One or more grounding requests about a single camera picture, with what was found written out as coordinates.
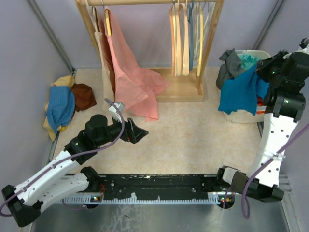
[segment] wooden clothes rack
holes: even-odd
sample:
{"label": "wooden clothes rack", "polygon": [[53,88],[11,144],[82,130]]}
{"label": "wooden clothes rack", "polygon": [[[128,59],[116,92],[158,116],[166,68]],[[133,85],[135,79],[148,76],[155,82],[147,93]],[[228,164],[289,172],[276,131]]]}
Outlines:
{"label": "wooden clothes rack", "polygon": [[[91,42],[97,51],[98,56],[100,57],[98,44],[94,36],[95,29],[87,11],[85,0],[75,0],[75,2],[87,28]],[[217,24],[224,0],[196,0],[195,2],[215,2],[215,7],[210,22],[210,28],[204,45],[200,76],[197,76],[196,68],[193,68],[188,76],[172,76],[171,68],[152,68],[154,71],[160,73],[167,81],[169,81],[169,87],[156,97],[158,102],[201,102],[205,100],[202,77],[208,60],[209,52],[211,50],[211,44],[217,29]],[[173,0],[88,0],[88,3],[90,6],[164,3],[172,4]]]}

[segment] pink garment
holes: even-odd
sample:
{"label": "pink garment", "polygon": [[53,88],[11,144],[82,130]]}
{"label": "pink garment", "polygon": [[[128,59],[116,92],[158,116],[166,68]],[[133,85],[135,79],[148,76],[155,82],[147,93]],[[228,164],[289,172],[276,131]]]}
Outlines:
{"label": "pink garment", "polygon": [[110,10],[109,13],[112,36],[106,36],[115,71],[115,100],[125,104],[125,110],[134,115],[146,117],[146,121],[157,120],[158,102],[155,96],[163,92],[169,83],[159,73],[139,67],[115,16]]}

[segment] light blue garment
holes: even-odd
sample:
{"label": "light blue garment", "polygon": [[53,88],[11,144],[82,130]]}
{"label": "light blue garment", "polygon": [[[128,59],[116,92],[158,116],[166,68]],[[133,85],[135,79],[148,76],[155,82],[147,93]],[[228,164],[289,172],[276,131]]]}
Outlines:
{"label": "light blue garment", "polygon": [[224,82],[219,111],[224,111],[228,115],[237,110],[256,114],[257,96],[264,98],[269,85],[256,74],[255,69],[256,65],[253,65],[236,79]]}
{"label": "light blue garment", "polygon": [[244,68],[245,70],[250,69],[260,59],[259,57],[254,57],[248,54],[239,55],[239,58],[242,61],[241,67]]}
{"label": "light blue garment", "polygon": [[46,112],[48,123],[55,133],[58,126],[69,124],[75,110],[75,97],[66,86],[52,86]]}

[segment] pile of clothes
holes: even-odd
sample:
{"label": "pile of clothes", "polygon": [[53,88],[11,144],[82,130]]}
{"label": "pile of clothes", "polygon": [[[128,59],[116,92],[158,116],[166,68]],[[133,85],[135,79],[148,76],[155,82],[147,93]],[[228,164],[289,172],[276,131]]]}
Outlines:
{"label": "pile of clothes", "polygon": [[229,115],[237,110],[246,110],[255,115],[258,97],[263,99],[269,87],[255,72],[259,58],[237,55],[232,49],[226,50],[219,60],[225,62],[216,81],[221,90],[219,111]]}
{"label": "pile of clothes", "polygon": [[50,88],[43,127],[47,129],[49,137],[54,141],[57,131],[63,131],[70,123],[75,110],[86,110],[96,104],[91,87],[76,84],[72,75],[61,77],[52,83]]}

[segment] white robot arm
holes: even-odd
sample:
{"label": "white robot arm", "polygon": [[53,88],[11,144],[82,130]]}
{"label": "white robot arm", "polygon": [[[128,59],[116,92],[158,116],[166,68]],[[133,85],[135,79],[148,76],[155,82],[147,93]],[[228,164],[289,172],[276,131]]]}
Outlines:
{"label": "white robot arm", "polygon": [[[113,145],[119,138],[137,143],[148,131],[137,127],[131,118],[128,122],[121,116],[124,105],[112,103],[109,109],[113,124],[107,125],[104,115],[94,115],[85,124],[85,129],[73,138],[59,155],[25,182],[2,189],[5,203],[0,208],[4,217],[13,216],[19,227],[27,226],[52,204],[79,191],[93,191],[98,188],[101,178],[91,167],[85,167],[80,173],[63,178],[71,170],[84,164],[98,151]],[[12,215],[2,213],[7,206]]]}
{"label": "white robot arm", "polygon": [[219,180],[229,183],[233,192],[242,194],[248,182],[248,197],[263,202],[283,198],[284,192],[278,186],[284,145],[301,119],[306,104],[300,90],[309,76],[308,40],[303,39],[300,46],[299,51],[290,54],[280,51],[257,63],[257,74],[270,84],[264,98],[264,129],[257,156],[248,173],[225,166],[218,171]]}

